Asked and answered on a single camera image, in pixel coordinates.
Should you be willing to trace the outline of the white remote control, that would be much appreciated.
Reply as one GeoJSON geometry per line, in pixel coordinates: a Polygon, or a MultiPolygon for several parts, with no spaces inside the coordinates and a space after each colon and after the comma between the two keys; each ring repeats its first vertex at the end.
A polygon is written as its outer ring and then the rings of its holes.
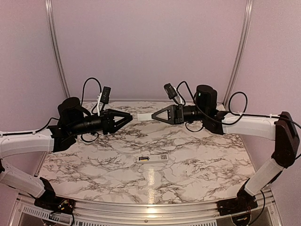
{"type": "Polygon", "coordinates": [[[167,154],[155,154],[155,155],[143,155],[143,156],[148,156],[149,157],[149,161],[139,161],[139,157],[138,156],[136,158],[136,162],[138,164],[146,164],[146,163],[165,163],[168,162],[169,158],[167,154]]]}

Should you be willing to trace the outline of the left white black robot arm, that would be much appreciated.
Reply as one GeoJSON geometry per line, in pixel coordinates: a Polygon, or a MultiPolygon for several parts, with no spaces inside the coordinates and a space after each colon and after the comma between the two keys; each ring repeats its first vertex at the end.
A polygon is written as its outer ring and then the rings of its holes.
{"type": "Polygon", "coordinates": [[[100,131],[105,135],[113,134],[133,119],[131,114],[113,109],[92,114],[77,97],[64,100],[58,112],[60,118],[56,125],[36,131],[0,134],[0,182],[40,198],[50,210],[60,203],[50,183],[21,171],[5,158],[24,153],[65,151],[76,143],[78,135],[100,131]]]}

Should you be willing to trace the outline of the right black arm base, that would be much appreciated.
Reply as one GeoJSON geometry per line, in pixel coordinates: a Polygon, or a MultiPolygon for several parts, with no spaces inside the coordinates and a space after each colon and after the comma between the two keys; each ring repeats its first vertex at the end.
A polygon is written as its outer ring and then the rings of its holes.
{"type": "Polygon", "coordinates": [[[237,192],[236,198],[225,199],[217,202],[217,209],[220,216],[228,214],[236,214],[243,211],[248,211],[258,207],[255,196],[251,196],[245,191],[245,186],[248,179],[237,192]]]}

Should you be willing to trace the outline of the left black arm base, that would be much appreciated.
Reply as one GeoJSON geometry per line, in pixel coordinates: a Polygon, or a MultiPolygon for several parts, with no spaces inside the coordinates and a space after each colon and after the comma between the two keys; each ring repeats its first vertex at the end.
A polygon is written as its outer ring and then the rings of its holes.
{"type": "Polygon", "coordinates": [[[75,200],[57,196],[50,182],[40,177],[44,186],[44,192],[40,197],[35,198],[34,205],[43,209],[51,210],[64,214],[72,214],[75,206],[75,200]]]}

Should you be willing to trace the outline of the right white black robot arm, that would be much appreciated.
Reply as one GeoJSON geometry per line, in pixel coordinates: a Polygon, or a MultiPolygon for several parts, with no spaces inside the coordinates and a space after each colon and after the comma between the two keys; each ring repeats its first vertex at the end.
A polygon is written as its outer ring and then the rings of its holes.
{"type": "Polygon", "coordinates": [[[233,207],[243,211],[266,185],[273,183],[284,169],[296,159],[300,137],[298,124],[290,113],[279,115],[255,115],[217,110],[217,91],[208,85],[198,85],[192,95],[193,105],[178,101],[152,114],[152,119],[171,125],[202,122],[202,127],[213,134],[239,134],[262,137],[275,142],[272,156],[249,178],[233,200],[233,207]]]}

